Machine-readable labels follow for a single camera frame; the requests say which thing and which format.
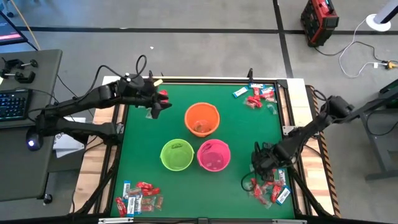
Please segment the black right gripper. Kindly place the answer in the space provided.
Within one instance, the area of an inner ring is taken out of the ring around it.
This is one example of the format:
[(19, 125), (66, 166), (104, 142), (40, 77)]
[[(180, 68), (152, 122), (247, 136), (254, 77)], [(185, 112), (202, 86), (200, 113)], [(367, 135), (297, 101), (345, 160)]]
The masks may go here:
[(281, 161), (274, 153), (274, 145), (271, 143), (254, 143), (254, 151), (251, 154), (251, 164), (258, 180), (266, 182), (275, 181), (275, 170), (281, 166)]

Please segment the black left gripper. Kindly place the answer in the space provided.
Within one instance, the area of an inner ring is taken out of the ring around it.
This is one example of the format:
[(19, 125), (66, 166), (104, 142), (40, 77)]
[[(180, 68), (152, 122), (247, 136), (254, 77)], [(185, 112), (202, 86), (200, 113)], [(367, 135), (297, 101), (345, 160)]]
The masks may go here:
[(121, 78), (119, 80), (119, 103), (133, 106), (152, 106), (150, 114), (152, 119), (157, 119), (162, 110), (170, 108), (171, 103), (159, 103), (168, 101), (167, 95), (157, 92), (152, 76), (143, 78)]

